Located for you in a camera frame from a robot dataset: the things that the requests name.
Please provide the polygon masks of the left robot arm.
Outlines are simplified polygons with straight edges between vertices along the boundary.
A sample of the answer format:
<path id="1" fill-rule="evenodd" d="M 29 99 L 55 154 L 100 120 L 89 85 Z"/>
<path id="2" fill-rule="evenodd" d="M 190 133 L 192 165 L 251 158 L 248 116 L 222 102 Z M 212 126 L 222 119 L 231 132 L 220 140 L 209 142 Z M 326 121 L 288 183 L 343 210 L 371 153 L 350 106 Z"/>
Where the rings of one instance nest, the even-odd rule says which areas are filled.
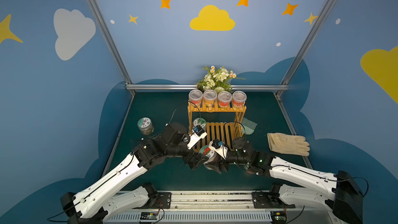
<path id="1" fill-rule="evenodd" d="M 153 138 L 140 142 L 124 160 L 93 185 L 78 193 L 68 192 L 61 198 L 68 224 L 102 224 L 129 209 L 152 207 L 158 197 L 151 183 L 143 184 L 130 193 L 118 192 L 134 179 L 145 174 L 166 158 L 182 158 L 191 169 L 207 161 L 193 150 L 207 133 L 194 127 L 191 134 L 177 122 L 168 124 Z"/>

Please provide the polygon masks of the jar with floral lid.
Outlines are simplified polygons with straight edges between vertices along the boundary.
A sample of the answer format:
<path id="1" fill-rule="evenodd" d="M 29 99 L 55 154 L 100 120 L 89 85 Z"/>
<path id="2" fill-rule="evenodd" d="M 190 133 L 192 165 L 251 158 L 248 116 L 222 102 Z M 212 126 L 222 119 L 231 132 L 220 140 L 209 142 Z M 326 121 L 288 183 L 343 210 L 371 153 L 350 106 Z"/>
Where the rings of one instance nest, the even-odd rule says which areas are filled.
<path id="1" fill-rule="evenodd" d="M 148 117 L 143 117 L 137 122 L 137 126 L 144 136 L 149 136 L 154 132 L 152 121 Z"/>

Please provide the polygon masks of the clear seed cup red base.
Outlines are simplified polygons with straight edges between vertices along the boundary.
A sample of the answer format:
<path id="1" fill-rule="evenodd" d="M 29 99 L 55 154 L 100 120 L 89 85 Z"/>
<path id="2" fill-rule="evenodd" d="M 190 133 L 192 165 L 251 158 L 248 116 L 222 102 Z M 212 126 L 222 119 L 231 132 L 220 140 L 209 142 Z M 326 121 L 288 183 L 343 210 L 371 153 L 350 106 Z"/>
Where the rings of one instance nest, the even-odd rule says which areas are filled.
<path id="1" fill-rule="evenodd" d="M 200 107 L 202 104 L 203 93 L 201 90 L 194 89 L 189 92 L 188 98 L 189 98 L 189 103 L 197 107 Z"/>

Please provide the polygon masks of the clear seed cup orange base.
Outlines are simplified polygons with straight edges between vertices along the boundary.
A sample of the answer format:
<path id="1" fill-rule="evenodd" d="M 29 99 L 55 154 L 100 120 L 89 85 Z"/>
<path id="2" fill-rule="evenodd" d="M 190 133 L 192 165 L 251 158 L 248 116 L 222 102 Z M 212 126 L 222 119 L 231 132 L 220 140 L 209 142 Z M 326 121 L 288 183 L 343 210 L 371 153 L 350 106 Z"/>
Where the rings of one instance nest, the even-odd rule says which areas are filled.
<path id="1" fill-rule="evenodd" d="M 208 89 L 203 93 L 204 104 L 208 107 L 213 107 L 218 97 L 216 91 Z"/>

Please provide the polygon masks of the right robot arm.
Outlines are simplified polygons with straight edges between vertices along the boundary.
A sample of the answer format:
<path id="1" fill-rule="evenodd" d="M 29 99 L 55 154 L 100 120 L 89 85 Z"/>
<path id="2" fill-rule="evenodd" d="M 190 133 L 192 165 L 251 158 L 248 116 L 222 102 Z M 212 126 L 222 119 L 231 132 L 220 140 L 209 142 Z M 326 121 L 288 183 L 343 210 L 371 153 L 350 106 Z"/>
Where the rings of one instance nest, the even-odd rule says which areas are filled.
<path id="1" fill-rule="evenodd" d="M 205 166 L 217 173 L 227 171 L 229 165 L 234 164 L 256 175 L 296 184 L 296 188 L 273 186 L 268 197 L 269 202 L 277 207 L 303 203 L 325 208 L 348 224 L 363 223 L 363 198 L 366 192 L 360 189 L 356 178 L 345 171 L 333 174 L 305 168 L 256 151 L 242 137 L 233 141 L 232 148 L 227 148 L 220 140 L 213 140 L 205 146 L 203 154 L 208 157 Z"/>

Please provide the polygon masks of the jar with green tree lid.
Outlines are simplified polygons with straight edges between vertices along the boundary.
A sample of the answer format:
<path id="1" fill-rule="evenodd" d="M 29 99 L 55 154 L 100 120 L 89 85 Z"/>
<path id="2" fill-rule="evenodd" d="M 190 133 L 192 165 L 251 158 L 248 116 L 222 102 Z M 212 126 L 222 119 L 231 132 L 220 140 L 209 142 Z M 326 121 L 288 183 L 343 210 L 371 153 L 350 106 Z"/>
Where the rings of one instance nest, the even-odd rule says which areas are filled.
<path id="1" fill-rule="evenodd" d="M 207 121 L 204 118 L 201 118 L 201 117 L 196 118 L 193 121 L 193 126 L 194 127 L 200 126 L 202 129 L 205 129 L 206 126 L 207 126 Z"/>

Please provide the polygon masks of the jar with strawberry lid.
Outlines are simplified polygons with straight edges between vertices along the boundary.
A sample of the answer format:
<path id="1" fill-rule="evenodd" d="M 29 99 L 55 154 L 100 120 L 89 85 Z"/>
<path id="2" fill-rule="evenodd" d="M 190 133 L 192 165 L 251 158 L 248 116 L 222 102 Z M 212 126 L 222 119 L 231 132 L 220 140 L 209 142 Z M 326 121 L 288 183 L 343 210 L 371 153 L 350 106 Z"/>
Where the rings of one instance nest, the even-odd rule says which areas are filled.
<path id="1" fill-rule="evenodd" d="M 205 163 L 212 162 L 215 159 L 216 154 L 217 154 L 215 151 L 211 150 L 208 145 L 202 147 L 200 149 L 200 153 L 205 155 L 208 158 L 208 160 Z"/>

